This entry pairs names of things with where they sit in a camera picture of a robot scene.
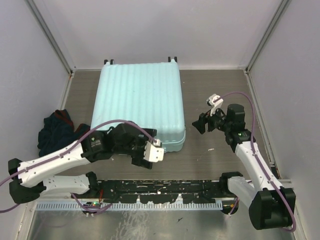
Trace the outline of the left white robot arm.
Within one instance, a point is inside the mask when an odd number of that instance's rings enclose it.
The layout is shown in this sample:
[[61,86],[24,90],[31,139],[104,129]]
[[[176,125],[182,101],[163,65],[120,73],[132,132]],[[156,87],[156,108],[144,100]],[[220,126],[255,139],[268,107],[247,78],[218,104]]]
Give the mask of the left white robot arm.
[[95,198],[101,192],[93,172],[80,176],[60,173],[78,166],[127,155],[135,166],[151,169],[161,162],[165,150],[157,130],[141,128],[132,121],[104,122],[85,133],[80,139],[48,155],[29,161],[17,158],[8,161],[9,194],[17,205],[37,200],[43,195],[74,194]]

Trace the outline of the mint green suitcase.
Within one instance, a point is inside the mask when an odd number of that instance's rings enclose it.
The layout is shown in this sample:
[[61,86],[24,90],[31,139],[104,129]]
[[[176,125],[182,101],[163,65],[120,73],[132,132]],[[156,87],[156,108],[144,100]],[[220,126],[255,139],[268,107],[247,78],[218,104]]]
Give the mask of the mint green suitcase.
[[178,59],[135,64],[105,62],[90,126],[116,119],[155,129],[167,153],[181,151],[186,125]]

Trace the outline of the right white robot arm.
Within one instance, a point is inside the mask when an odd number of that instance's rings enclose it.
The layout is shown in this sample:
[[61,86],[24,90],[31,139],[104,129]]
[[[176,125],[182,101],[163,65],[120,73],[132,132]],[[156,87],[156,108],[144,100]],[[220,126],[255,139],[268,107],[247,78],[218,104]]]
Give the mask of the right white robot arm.
[[255,138],[246,129],[244,106],[233,103],[228,105],[226,112],[213,108],[201,113],[192,125],[200,134],[222,131],[226,143],[250,176],[251,182],[247,182],[239,172],[222,173],[220,193],[225,197],[234,194],[245,204],[256,230],[285,228],[293,232],[296,229],[296,194],[279,182],[263,160]]

